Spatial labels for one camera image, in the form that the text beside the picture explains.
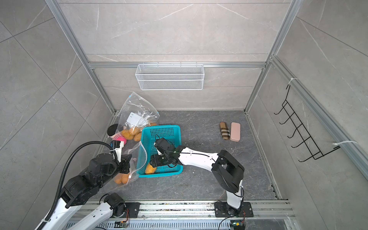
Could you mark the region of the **pink dotted clear bag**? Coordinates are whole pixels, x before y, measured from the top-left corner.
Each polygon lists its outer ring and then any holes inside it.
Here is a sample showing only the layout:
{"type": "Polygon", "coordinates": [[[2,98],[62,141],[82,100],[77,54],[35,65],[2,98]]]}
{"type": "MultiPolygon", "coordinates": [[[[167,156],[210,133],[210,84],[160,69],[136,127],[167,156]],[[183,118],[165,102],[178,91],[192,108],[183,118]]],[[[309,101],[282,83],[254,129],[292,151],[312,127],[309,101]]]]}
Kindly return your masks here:
{"type": "Polygon", "coordinates": [[[132,182],[138,179],[139,177],[138,172],[141,169],[143,169],[144,166],[146,165],[147,160],[148,160],[148,155],[141,141],[138,142],[131,149],[123,150],[122,148],[122,155],[124,154],[132,155],[132,159],[130,160],[130,173],[129,173],[130,179],[127,183],[127,184],[131,184],[132,182]]]}

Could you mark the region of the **wrinkled brown potato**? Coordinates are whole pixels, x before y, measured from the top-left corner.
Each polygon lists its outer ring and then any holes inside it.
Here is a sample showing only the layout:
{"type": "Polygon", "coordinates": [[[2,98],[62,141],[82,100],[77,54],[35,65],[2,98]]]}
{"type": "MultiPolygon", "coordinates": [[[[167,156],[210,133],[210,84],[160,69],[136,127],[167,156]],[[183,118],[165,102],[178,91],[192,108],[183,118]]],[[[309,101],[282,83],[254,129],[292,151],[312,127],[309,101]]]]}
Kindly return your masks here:
{"type": "Polygon", "coordinates": [[[129,173],[128,174],[122,174],[122,176],[121,176],[121,182],[123,184],[127,184],[128,181],[129,181],[129,179],[130,179],[130,174],[129,173]]]}

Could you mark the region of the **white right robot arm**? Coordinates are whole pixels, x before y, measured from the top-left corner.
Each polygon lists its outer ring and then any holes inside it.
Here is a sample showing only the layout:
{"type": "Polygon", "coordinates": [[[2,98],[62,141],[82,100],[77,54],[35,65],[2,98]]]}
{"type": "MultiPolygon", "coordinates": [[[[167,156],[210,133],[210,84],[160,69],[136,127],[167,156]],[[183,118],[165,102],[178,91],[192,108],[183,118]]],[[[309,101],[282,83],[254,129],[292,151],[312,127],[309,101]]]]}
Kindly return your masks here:
{"type": "Polygon", "coordinates": [[[242,213],[244,167],[229,152],[221,150],[219,153],[205,153],[184,146],[166,149],[158,147],[157,151],[150,158],[152,167],[189,165],[212,172],[227,194],[227,201],[219,202],[218,209],[225,217],[235,217],[242,213]]]}

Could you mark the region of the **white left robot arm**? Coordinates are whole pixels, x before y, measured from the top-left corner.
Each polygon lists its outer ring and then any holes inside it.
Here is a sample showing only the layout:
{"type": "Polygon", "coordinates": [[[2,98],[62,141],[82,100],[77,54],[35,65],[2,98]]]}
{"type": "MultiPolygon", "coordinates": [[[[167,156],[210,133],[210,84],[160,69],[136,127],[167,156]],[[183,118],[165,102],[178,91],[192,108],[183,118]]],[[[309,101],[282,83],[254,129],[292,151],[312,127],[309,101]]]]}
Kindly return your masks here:
{"type": "MultiPolygon", "coordinates": [[[[38,230],[62,230],[70,219],[87,201],[119,173],[132,169],[135,158],[130,154],[114,156],[109,153],[99,154],[79,175],[64,182],[66,171],[62,172],[56,199],[45,218],[36,227],[38,230]]],[[[136,218],[140,209],[139,202],[126,202],[117,193],[103,197],[99,206],[71,226],[72,230],[93,230],[98,225],[114,218],[136,218]]]]}

